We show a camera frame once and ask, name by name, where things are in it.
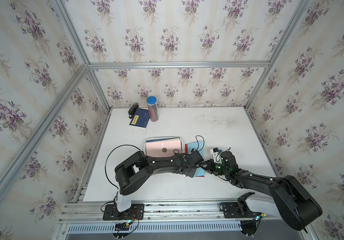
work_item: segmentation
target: mounting plate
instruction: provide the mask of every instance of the mounting plate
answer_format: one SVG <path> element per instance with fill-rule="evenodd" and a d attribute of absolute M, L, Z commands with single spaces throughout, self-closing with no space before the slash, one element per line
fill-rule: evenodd
<path fill-rule="evenodd" d="M 131 211 L 135 211 L 138 210 L 139 213 L 136 213 L 136 217 L 139 220 L 143 219 L 144 216 L 144 204 L 132 204 L 130 209 L 124 211 L 124 212 L 118 212 L 116 209 L 116 206 L 114 204 L 107 204 L 105 206 L 105 212 L 104 215 L 102 216 L 102 220 L 129 220 L 129 219 L 133 219 L 133 216 L 127 216 L 127 217 L 123 217 L 123 215 L 127 215 L 129 213 L 131 213 Z"/>

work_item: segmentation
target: book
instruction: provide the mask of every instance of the book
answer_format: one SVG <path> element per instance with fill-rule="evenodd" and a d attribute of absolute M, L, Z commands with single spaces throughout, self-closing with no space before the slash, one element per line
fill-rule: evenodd
<path fill-rule="evenodd" d="M 198 147 L 197 147 L 197 142 L 191 142 L 191 143 L 187 143 L 185 144 L 185 152 L 186 153 L 191 153 L 192 149 L 200 149 L 199 153 L 200 155 L 204 158 L 204 142 L 203 141 L 199 141 L 198 142 Z M 196 169 L 195 175 L 194 177 L 204 177 L 204 169 L 202 169 L 201 167 Z"/>
<path fill-rule="evenodd" d="M 149 121 L 148 109 L 137 108 L 129 125 L 136 127 L 147 127 Z"/>
<path fill-rule="evenodd" d="M 147 156 L 151 157 L 170 157 L 175 149 L 181 153 L 180 140 L 146 142 Z"/>

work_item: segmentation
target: pencil holder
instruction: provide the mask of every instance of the pencil holder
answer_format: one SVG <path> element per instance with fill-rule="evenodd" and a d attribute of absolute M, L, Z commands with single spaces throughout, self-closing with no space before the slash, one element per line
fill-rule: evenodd
<path fill-rule="evenodd" d="M 148 104 L 148 110 L 149 110 L 149 116 L 150 120 L 152 122 L 156 122 L 159 119 L 159 114 L 157 113 L 157 99 L 156 97 L 148 97 L 147 98 L 147 104 Z"/>

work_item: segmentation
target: white table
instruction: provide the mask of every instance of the white table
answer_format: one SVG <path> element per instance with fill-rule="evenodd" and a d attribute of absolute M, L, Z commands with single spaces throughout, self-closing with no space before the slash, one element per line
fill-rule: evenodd
<path fill-rule="evenodd" d="M 116 196 L 116 188 L 106 179 L 104 164 L 113 148 L 122 144 L 135 145 L 141 150 L 151 137 L 179 136 L 184 144 L 204 137 L 204 160 L 212 158 L 209 149 L 218 147 L 230 151 L 240 168 L 255 174 L 275 176 L 256 133 L 242 107 L 229 108 L 159 108 L 159 120 L 149 121 L 146 128 L 130 126 L 128 108 L 114 108 L 98 153 L 83 201 L 102 202 Z M 114 168 L 138 151 L 131 146 L 119 147 L 108 159 L 107 174 L 115 180 Z M 132 200 L 229 200 L 237 199 L 248 189 L 240 189 L 208 173 L 205 177 L 186 177 L 164 173 L 150 176 Z"/>

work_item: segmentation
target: sticker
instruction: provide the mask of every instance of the sticker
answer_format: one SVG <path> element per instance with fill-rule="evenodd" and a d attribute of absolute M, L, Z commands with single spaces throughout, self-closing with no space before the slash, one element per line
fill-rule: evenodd
<path fill-rule="evenodd" d="M 139 116 L 138 116 L 138 115 L 135 115 L 135 116 L 133 117 L 133 120 L 132 120 L 132 123 L 131 123 L 131 124 L 135 125 L 138 119 L 139 119 Z"/>

